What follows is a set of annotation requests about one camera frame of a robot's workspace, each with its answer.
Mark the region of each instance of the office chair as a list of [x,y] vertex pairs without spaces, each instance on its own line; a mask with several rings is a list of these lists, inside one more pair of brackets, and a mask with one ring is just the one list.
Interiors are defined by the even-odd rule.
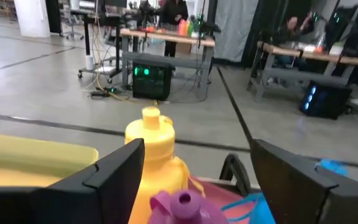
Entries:
[[83,34],[74,31],[74,26],[79,25],[80,22],[79,22],[79,20],[77,19],[76,16],[72,16],[72,14],[70,13],[70,7],[68,5],[64,6],[63,13],[64,13],[64,16],[66,18],[66,25],[71,27],[71,31],[64,32],[63,36],[65,36],[66,39],[69,39],[70,37],[72,39],[74,39],[74,37],[77,35],[77,36],[80,37],[80,40],[84,39]]

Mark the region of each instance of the gray curtain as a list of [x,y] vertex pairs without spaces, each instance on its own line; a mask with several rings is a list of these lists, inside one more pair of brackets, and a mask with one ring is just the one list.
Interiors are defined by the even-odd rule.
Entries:
[[215,58],[240,62],[259,0],[218,0],[215,23]]

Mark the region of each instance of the yellow water bottle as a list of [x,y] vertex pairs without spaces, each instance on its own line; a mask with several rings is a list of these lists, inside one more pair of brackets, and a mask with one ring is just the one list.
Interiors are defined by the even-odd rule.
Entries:
[[142,110],[143,119],[131,122],[125,131],[125,143],[136,138],[145,142],[142,180],[132,208],[129,224],[146,224],[151,215],[150,198],[161,190],[173,194],[188,188],[189,170],[174,156],[175,130],[172,121],[150,106]]

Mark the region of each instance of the concrete floor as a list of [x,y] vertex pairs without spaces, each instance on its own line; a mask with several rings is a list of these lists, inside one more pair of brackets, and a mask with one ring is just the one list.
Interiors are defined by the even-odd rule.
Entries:
[[[47,39],[21,37],[17,23],[0,18],[0,115],[124,131],[127,124],[141,117],[145,105],[112,98],[91,100],[84,91],[92,82],[91,75],[77,79],[78,69],[85,66],[84,57],[83,40],[66,40],[56,35]],[[358,116],[343,116],[337,121],[307,118],[298,112],[296,96],[281,93],[267,93],[257,104],[254,92],[246,91],[248,71],[221,70],[255,138],[305,156],[358,163]],[[180,72],[190,77],[193,71]],[[169,97],[174,103],[160,105],[160,109],[173,120],[178,139],[221,146],[175,145],[176,155],[194,175],[217,178],[229,149],[249,148],[249,144],[215,68],[211,76],[207,100],[195,103],[194,94],[189,92],[193,82],[181,88],[184,81],[175,80],[172,90],[181,89]],[[101,156],[124,143],[122,136],[3,120],[0,133],[91,146]],[[249,154],[237,153],[251,182],[256,184]],[[358,180],[358,168],[349,167],[349,172]]]

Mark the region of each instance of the workbench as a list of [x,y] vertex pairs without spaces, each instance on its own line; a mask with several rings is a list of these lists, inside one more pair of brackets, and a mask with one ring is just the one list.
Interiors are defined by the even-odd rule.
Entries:
[[[260,63],[262,54],[264,52],[268,54],[268,57],[264,69],[259,73],[257,72],[258,64]],[[275,57],[280,55],[322,60],[329,63],[323,74],[299,71],[298,69],[273,67]],[[347,65],[341,77],[331,76],[337,63],[343,63]],[[285,49],[267,43],[258,42],[257,51],[251,71],[252,74],[256,73],[257,76],[255,78],[250,78],[247,84],[247,90],[250,90],[251,87],[255,85],[257,89],[255,102],[260,102],[267,87],[267,80],[274,77],[282,78],[284,80],[302,80],[305,82],[315,81],[329,85],[345,86],[347,85],[349,77],[355,66],[358,66],[358,58],[340,57],[339,55],[329,55],[326,53],[301,52],[295,49]]]
[[[71,9],[70,13],[73,15],[79,15],[79,16],[83,16],[83,21],[84,21],[84,32],[85,32],[85,54],[86,55],[91,55],[91,47],[90,47],[90,33],[89,33],[89,24],[94,24],[95,21],[95,13],[92,10],[87,10],[87,9]],[[109,57],[104,59],[101,62],[101,66],[103,66],[103,62],[108,61],[109,63],[112,63],[113,60],[116,61],[116,69],[111,71],[111,72],[104,72],[104,71],[100,71],[101,75],[107,75],[109,76],[108,79],[108,83],[112,82],[112,77],[119,74],[121,72],[121,69],[119,68],[119,23],[120,23],[120,19],[121,19],[121,15],[120,14],[111,14],[111,13],[106,13],[105,16],[103,16],[103,21],[100,22],[101,27],[103,25],[106,26],[114,26],[116,28],[116,56],[113,57]],[[83,72],[88,72],[88,73],[94,73],[94,71],[96,69],[98,69],[96,67],[96,65],[98,65],[98,62],[95,63],[95,69],[86,69],[86,68],[81,68],[78,70],[78,78],[82,78],[83,77]]]
[[[128,76],[129,76],[129,61],[137,59],[147,59],[155,62],[169,63],[174,67],[184,67],[184,68],[195,68],[196,70],[201,71],[196,79],[198,81],[198,98],[204,100],[207,95],[207,86],[208,86],[208,75],[209,75],[209,66],[211,65],[211,59],[214,54],[215,41],[207,37],[206,39],[196,39],[191,37],[184,37],[173,34],[164,34],[164,33],[151,33],[151,32],[142,32],[138,30],[129,30],[121,29],[120,31],[122,36],[122,84],[123,86],[128,86]],[[129,38],[133,38],[133,44],[137,45],[137,40],[139,38],[154,38],[160,40],[167,40],[177,43],[186,43],[203,46],[203,55],[201,58],[197,59],[183,59],[175,57],[164,57],[161,55],[152,55],[147,53],[142,53],[137,51],[137,47],[134,47],[132,52],[129,52]]]

